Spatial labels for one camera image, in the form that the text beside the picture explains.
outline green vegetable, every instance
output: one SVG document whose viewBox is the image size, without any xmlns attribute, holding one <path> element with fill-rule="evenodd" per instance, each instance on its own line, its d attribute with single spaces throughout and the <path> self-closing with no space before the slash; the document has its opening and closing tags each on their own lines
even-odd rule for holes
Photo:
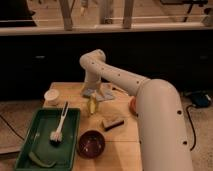
<svg viewBox="0 0 213 171">
<path fill-rule="evenodd" d="M 51 163 L 51 164 L 46 164 L 46 163 L 42 162 L 42 161 L 38 158 L 38 156 L 37 156 L 34 152 L 32 152 L 32 151 L 29 153 L 28 156 L 29 156 L 30 160 L 32 160 L 35 164 L 37 164 L 37 165 L 40 166 L 40 167 L 50 168 L 50 167 L 55 166 L 55 164 L 56 164 L 56 162 L 53 162 L 53 163 Z"/>
</svg>

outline black cable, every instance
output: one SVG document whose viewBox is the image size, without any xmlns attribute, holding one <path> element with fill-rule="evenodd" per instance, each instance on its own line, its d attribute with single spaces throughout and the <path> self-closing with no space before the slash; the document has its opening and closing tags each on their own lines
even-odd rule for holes
<svg viewBox="0 0 213 171">
<path fill-rule="evenodd" d="M 20 139 L 24 140 L 24 138 L 16 132 L 16 130 L 7 122 L 7 120 L 2 115 L 0 115 L 0 118 L 7 124 L 7 126 L 13 131 L 14 134 L 16 134 Z"/>
<path fill-rule="evenodd" d="M 191 124 L 192 132 L 193 132 L 193 136 L 194 136 L 194 142 L 193 142 L 192 147 L 190 148 L 190 151 L 192 151 L 192 150 L 195 148 L 196 143 L 197 143 L 197 136 L 196 136 L 194 124 L 193 124 L 193 122 L 192 122 L 192 119 L 191 119 L 191 116 L 190 116 L 190 113 L 189 113 L 189 108 L 191 108 L 191 107 L 195 107 L 195 106 L 194 106 L 193 104 L 191 104 L 191 105 L 188 105 L 188 106 L 186 107 L 186 113 L 187 113 L 187 115 L 188 115 L 189 122 L 190 122 L 190 124 Z"/>
</svg>

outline wooden table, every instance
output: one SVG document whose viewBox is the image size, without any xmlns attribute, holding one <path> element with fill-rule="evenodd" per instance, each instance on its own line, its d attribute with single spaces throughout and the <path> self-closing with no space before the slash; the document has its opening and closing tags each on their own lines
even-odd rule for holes
<svg viewBox="0 0 213 171">
<path fill-rule="evenodd" d="M 92 129 L 100 131 L 106 140 L 104 152 L 96 159 L 85 159 L 76 153 L 73 171 L 142 171 L 137 117 L 128 108 L 131 97 L 113 91 L 116 99 L 101 102 L 98 112 L 89 115 L 86 104 L 88 99 L 81 96 L 82 86 L 83 83 L 64 82 L 54 82 L 50 86 L 60 92 L 57 107 L 63 107 L 65 101 L 68 101 L 69 107 L 80 108 L 78 137 Z M 45 102 L 44 107 L 51 106 Z M 124 117 L 124 125 L 105 132 L 101 125 L 102 120 L 113 116 Z"/>
</svg>

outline white cup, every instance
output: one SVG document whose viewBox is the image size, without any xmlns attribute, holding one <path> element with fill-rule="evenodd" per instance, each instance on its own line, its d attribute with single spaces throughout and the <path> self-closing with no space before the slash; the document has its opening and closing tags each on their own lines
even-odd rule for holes
<svg viewBox="0 0 213 171">
<path fill-rule="evenodd" d="M 56 89 L 49 89 L 44 94 L 44 99 L 48 105 L 56 106 L 59 103 L 59 91 Z"/>
</svg>

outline bowl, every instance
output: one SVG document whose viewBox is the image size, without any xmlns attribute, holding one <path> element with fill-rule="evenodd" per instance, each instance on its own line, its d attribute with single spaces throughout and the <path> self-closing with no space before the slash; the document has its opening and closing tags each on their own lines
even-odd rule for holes
<svg viewBox="0 0 213 171">
<path fill-rule="evenodd" d="M 96 130 L 89 130 L 79 138 L 78 153 L 82 157 L 96 158 L 102 154 L 104 148 L 104 136 Z"/>
</svg>

